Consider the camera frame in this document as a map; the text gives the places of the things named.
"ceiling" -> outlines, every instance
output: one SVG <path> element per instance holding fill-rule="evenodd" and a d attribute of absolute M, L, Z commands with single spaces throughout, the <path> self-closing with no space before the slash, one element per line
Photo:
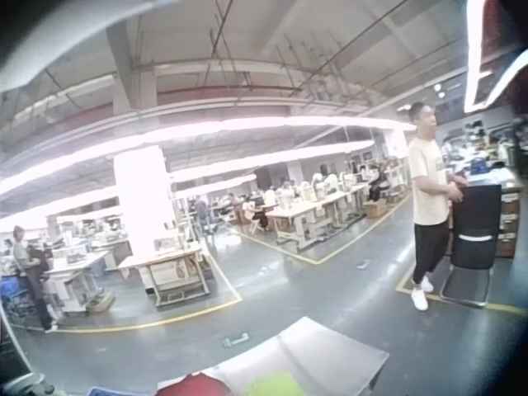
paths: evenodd
<path fill-rule="evenodd" d="M 160 125 L 246 116 L 394 118 L 416 98 L 440 101 L 435 81 L 456 86 L 443 101 L 464 95 L 460 0 L 164 3 L 95 34 L 27 86 L 2 94 L 0 174 Z M 116 120 L 123 120 L 118 128 Z M 308 139 L 321 144 L 335 130 L 221 132 L 166 150 L 176 169 Z M 0 211 L 112 182 L 111 158 L 102 158 L 1 196 Z"/>

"gray floor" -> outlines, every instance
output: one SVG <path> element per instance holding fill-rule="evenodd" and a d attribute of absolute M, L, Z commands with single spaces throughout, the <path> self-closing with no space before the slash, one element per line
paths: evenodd
<path fill-rule="evenodd" d="M 318 266 L 236 234 L 219 235 L 211 252 L 243 301 L 198 318 L 140 331 L 17 335 L 31 363 L 70 392 L 93 385 L 152 392 L 158 381 L 218 364 L 309 316 L 390 353 L 375 395 L 479 394 L 515 347 L 525 318 L 434 301 L 428 312 L 417 312 L 408 295 L 395 291 L 413 264 L 411 213 L 408 201 Z M 526 235 L 526 216 L 522 223 Z M 517 253 L 493 298 L 526 306 L 526 246 Z M 504 297 L 500 284 L 518 293 Z M 249 341 L 223 346 L 241 332 L 249 332 Z"/>

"beige t-shirt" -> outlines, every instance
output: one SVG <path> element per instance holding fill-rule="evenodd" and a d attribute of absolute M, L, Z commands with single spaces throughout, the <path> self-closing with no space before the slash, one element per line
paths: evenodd
<path fill-rule="evenodd" d="M 414 223 L 420 225 L 440 224 L 449 216 L 447 196 L 432 196 L 418 190 L 416 177 L 425 176 L 439 184 L 447 185 L 446 167 L 438 143 L 433 140 L 414 138 L 409 144 L 409 167 L 412 178 L 412 200 Z"/>

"red fabric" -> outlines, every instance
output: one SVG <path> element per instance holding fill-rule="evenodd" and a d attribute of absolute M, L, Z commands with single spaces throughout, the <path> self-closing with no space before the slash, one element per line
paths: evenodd
<path fill-rule="evenodd" d="M 160 389 L 156 396 L 231 396 L 231 390 L 208 375 L 188 375 L 180 382 Z"/>

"black pants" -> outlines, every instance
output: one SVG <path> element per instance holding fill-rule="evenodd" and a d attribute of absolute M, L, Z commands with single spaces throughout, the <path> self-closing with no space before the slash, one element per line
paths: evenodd
<path fill-rule="evenodd" d="M 258 220 L 258 223 L 259 225 L 262 227 L 262 228 L 267 228 L 267 225 L 268 225 L 268 220 L 267 220 L 267 217 L 266 217 L 266 214 L 264 212 L 256 212 L 254 215 L 253 215 L 253 220 Z"/>
<path fill-rule="evenodd" d="M 18 279 L 20 280 L 22 287 L 26 288 L 28 294 L 30 295 L 31 302 L 35 306 L 36 316 L 39 318 L 40 325 L 44 330 L 50 330 L 51 322 L 53 322 L 53 319 L 51 318 L 50 313 L 48 312 L 46 302 L 42 297 L 39 297 L 41 293 L 38 293 L 34 289 L 34 286 L 31 284 L 30 280 L 27 279 L 26 276 L 21 276 Z"/>
<path fill-rule="evenodd" d="M 416 266 L 412 281 L 418 285 L 427 272 L 433 272 L 446 254 L 449 242 L 449 222 L 435 225 L 414 224 Z"/>

